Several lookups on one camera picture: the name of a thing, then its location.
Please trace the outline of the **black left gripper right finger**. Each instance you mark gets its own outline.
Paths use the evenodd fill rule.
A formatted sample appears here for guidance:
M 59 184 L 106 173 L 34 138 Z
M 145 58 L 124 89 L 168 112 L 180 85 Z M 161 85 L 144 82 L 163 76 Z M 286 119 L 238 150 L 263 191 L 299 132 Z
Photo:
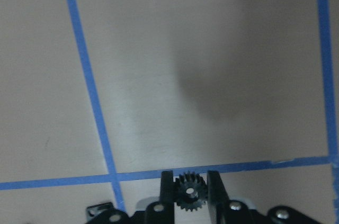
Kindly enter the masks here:
M 225 204 L 228 194 L 219 172 L 207 171 L 208 210 L 211 223 L 226 223 Z

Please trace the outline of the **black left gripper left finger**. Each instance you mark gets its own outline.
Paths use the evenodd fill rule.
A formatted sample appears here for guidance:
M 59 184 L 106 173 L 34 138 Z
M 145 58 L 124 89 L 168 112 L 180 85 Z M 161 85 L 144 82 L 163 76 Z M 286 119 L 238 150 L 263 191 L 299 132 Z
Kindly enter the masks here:
M 161 173 L 159 201 L 164 207 L 164 210 L 160 212 L 160 223 L 173 224 L 175 222 L 175 214 L 172 171 L 163 171 Z

